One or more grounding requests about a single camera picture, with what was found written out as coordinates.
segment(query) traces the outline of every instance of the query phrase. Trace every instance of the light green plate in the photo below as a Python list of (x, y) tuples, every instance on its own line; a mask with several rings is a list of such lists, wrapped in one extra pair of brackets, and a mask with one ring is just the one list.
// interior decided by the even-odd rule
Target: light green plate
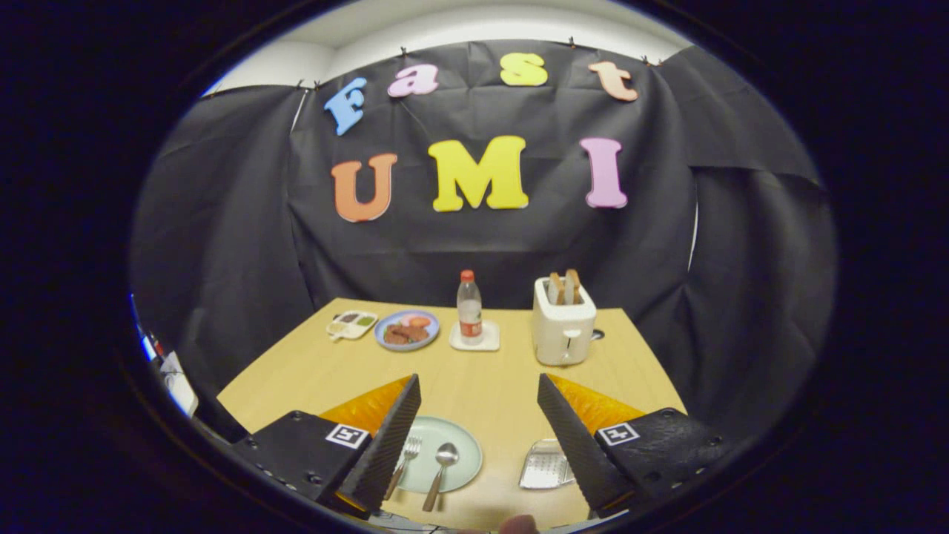
[(422, 415), (412, 423), (409, 435), (421, 438), (419, 456), (405, 465), (399, 487), (406, 491), (428, 493), (441, 465), (435, 453), (445, 442), (458, 449), (458, 462), (445, 468), (441, 476), (441, 492), (454, 491), (473, 480), (481, 470), (481, 446), (467, 430), (444, 419)]

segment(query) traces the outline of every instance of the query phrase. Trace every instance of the metal grater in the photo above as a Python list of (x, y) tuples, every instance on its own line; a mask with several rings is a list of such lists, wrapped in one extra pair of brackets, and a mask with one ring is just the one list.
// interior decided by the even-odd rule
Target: metal grater
[(574, 482), (573, 471), (560, 444), (544, 439), (533, 444), (524, 460), (520, 486), (524, 489), (550, 489)]

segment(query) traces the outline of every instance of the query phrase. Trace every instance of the white wall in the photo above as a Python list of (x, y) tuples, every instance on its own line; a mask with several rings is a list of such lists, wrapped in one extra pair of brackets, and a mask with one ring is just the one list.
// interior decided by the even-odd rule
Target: white wall
[(600, 48), (654, 61), (683, 46), (641, 29), (631, 28), (575, 11), (537, 6), (487, 6), (444, 11), (415, 18), (367, 35), (339, 48), (326, 73), (327, 79), (410, 51), (465, 41), (536, 39)]
[(275, 41), (231, 69), (205, 94), (244, 86), (296, 86), (301, 79), (313, 87), (314, 80), (326, 79), (334, 53), (333, 48), (314, 43)]
[[(627, 10), (624, 11), (625, 19), (616, 22), (621, 18), (608, 19), (580, 12), (580, 8), (565, 10), (537, 5), (464, 5), (467, 2), (461, 3), (462, 7), (459, 8), (430, 14), (412, 16), (413, 13), (409, 13), (406, 16), (412, 18), (408, 20), (390, 22), (365, 36), (359, 36), (359, 17), (366, 16), (362, 11), (367, 7), (374, 7), (370, 4), (363, 0), (351, 5), (349, 12), (346, 9), (331, 12), (292, 31), (237, 65), (209, 87), (208, 92), (238, 86), (296, 86), (300, 79), (305, 80), (304, 85), (312, 86), (317, 80), (325, 82), (356, 68), (399, 55), (400, 47), (411, 51), (492, 39), (536, 39), (565, 43), (572, 36), (577, 45), (634, 58), (644, 55), (656, 62), (690, 45), (671, 30)], [(394, 6), (395, 0), (389, 0), (386, 5)], [(323, 28), (331, 26), (333, 35), (329, 31), (320, 32), (320, 25)], [(338, 36), (340, 30), (346, 27), (351, 29), (345, 33), (351, 36), (348, 43)], [(337, 47), (298, 40), (319, 41), (321, 33)]]

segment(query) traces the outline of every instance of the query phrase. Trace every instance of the plastic bottle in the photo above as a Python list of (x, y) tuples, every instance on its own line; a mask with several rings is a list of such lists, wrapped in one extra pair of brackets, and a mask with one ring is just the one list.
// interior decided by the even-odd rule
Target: plastic bottle
[(458, 322), (462, 343), (477, 345), (481, 342), (481, 292), (477, 290), (475, 273), (471, 270), (461, 272), (461, 285), (458, 286)]

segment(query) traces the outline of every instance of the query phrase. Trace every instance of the white toaster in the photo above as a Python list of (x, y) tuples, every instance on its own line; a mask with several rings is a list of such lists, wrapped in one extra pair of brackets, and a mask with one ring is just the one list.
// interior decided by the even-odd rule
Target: white toaster
[(558, 366), (580, 363), (589, 352), (596, 306), (583, 286), (580, 287), (580, 303), (550, 304), (549, 283), (549, 277), (534, 281), (531, 331), (537, 361)]

